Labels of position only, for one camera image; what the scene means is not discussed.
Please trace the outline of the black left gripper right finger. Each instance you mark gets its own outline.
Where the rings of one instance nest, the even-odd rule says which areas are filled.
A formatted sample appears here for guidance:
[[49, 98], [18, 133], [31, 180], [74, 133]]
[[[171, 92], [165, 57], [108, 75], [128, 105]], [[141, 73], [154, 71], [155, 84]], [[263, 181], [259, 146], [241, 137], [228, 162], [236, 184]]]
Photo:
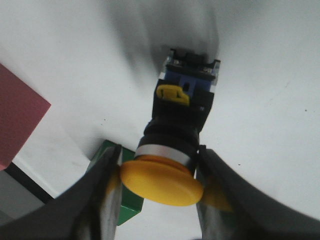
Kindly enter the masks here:
[[196, 178], [203, 240], [318, 240], [320, 222], [263, 193], [201, 145]]

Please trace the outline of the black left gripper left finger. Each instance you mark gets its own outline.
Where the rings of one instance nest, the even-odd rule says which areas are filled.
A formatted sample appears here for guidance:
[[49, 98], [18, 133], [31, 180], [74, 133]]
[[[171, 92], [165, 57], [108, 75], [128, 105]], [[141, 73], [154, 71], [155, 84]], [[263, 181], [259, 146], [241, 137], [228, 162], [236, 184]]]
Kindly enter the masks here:
[[0, 228], [2, 240], [113, 240], [122, 184], [122, 147], [109, 147], [72, 187]]

